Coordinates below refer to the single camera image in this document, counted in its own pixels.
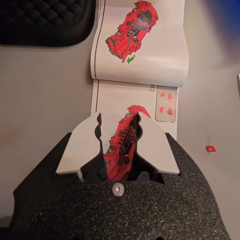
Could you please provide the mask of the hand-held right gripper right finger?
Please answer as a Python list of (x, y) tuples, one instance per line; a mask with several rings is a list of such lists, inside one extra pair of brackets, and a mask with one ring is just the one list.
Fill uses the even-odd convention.
[(137, 113), (137, 140), (130, 169), (131, 181), (164, 182), (161, 173), (179, 175), (164, 130), (143, 112)]

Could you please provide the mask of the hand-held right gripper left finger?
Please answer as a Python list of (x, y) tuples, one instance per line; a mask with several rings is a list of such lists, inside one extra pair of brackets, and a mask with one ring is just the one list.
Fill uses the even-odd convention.
[(106, 181), (101, 124), (101, 113), (97, 112), (73, 130), (57, 167), (57, 174), (77, 173), (80, 180)]

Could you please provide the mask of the black quilted pad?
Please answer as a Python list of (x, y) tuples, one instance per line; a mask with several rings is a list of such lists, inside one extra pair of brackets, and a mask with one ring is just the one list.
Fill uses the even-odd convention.
[(84, 41), (95, 0), (1, 0), (0, 44), (66, 47)]

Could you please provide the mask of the lego instruction booklet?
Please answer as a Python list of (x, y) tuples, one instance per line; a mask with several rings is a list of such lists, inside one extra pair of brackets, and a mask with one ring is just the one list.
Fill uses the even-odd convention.
[(189, 55), (184, 0), (100, 0), (91, 52), (91, 113), (102, 117), (108, 181), (130, 173), (143, 112), (176, 139)]

